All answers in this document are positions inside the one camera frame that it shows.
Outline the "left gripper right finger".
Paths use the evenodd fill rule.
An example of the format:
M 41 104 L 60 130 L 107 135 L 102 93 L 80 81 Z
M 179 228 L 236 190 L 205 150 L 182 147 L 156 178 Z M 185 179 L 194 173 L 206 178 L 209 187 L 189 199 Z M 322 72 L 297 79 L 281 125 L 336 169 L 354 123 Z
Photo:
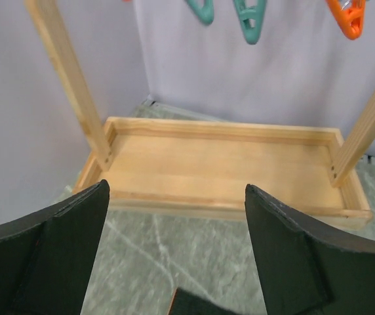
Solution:
M 245 213 L 268 314 L 375 314 L 375 241 L 291 208 L 259 187 Z

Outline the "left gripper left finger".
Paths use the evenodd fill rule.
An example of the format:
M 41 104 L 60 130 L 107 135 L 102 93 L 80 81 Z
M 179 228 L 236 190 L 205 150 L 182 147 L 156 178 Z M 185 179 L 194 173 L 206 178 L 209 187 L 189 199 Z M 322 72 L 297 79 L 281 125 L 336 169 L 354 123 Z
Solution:
M 0 314 L 80 314 L 109 205 L 106 180 L 0 224 Z

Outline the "black striped underwear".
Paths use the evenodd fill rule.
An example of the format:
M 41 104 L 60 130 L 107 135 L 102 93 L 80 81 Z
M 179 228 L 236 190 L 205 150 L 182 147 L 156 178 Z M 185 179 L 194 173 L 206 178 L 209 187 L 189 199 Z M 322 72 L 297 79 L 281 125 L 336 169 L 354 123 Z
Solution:
M 167 312 L 168 315 L 236 315 L 200 296 L 178 287 Z

